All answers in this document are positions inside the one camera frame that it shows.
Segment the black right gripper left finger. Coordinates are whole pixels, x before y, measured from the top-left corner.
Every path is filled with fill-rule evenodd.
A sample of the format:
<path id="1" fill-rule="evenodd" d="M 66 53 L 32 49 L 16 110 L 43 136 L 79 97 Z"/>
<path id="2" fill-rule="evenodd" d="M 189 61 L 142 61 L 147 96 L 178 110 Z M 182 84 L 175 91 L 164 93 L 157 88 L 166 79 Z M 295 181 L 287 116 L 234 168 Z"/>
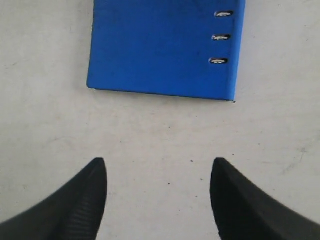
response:
<path id="1" fill-rule="evenodd" d="M 93 159 L 55 193 L 1 223 L 2 240 L 94 240 L 107 201 L 107 168 Z"/>

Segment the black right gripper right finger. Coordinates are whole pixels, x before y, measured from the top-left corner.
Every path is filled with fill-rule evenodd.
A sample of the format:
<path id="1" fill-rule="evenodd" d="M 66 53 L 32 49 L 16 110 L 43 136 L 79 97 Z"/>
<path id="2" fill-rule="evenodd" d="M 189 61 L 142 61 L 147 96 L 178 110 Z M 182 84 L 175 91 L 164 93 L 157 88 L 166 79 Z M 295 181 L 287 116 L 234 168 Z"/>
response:
<path id="1" fill-rule="evenodd" d="M 253 184 L 225 158 L 213 161 L 210 200 L 222 240 L 318 240 L 320 226 Z"/>

